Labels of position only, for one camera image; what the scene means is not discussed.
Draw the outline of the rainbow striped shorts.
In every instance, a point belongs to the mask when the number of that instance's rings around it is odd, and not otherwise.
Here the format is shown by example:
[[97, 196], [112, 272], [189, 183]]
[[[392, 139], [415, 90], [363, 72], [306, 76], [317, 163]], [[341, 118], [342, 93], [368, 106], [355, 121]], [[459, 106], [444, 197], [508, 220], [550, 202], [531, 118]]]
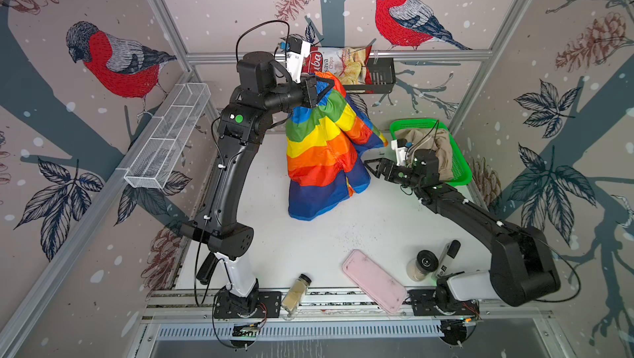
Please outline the rainbow striped shorts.
[[310, 221], [335, 208], [370, 185], [361, 156], [384, 148], [387, 140], [351, 101], [335, 75], [318, 72], [322, 90], [332, 81], [317, 107], [295, 108], [285, 123], [287, 172], [290, 177], [288, 214]]

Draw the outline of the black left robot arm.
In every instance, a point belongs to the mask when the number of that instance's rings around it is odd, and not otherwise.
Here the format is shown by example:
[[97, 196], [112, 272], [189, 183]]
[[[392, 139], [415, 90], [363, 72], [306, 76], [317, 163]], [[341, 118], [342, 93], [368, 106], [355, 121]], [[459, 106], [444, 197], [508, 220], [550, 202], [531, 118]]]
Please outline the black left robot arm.
[[292, 74], [266, 52], [244, 55], [237, 63], [237, 72], [239, 85], [213, 128], [216, 157], [202, 212], [183, 224], [180, 232], [193, 242], [207, 245], [210, 251], [196, 274], [200, 283], [208, 284], [217, 263], [223, 262], [229, 293], [249, 300], [258, 289], [246, 257], [254, 230], [237, 219], [249, 168], [265, 133], [274, 126], [274, 115], [317, 107], [335, 88], [335, 80], [302, 72]]

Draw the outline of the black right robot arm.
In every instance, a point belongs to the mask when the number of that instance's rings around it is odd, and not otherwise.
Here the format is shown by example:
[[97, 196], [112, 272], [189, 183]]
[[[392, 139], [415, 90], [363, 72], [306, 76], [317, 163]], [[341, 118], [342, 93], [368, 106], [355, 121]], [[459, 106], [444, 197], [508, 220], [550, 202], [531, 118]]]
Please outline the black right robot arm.
[[410, 188], [423, 206], [452, 220], [488, 249], [489, 270], [442, 278], [440, 283], [454, 300], [499, 299], [518, 307], [560, 290], [544, 233], [498, 220], [440, 181], [434, 151], [417, 150], [410, 166], [400, 166], [389, 158], [366, 160], [363, 165], [377, 178]]

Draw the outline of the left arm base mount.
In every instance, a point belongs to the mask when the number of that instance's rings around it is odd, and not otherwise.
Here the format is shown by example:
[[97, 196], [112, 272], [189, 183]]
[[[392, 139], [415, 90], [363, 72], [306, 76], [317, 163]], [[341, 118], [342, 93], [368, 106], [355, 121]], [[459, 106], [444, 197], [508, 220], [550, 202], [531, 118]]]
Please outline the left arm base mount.
[[215, 297], [213, 318], [279, 318], [281, 303], [282, 293], [278, 291], [254, 290], [247, 297], [239, 297], [222, 288]]

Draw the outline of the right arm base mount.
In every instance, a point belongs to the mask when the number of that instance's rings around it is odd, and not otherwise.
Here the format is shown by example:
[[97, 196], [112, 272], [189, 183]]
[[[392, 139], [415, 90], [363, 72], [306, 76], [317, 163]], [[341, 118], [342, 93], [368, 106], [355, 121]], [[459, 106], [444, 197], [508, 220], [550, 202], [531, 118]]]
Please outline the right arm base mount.
[[408, 294], [409, 304], [416, 317], [480, 316], [480, 306], [476, 300], [456, 300], [444, 287], [413, 289]]

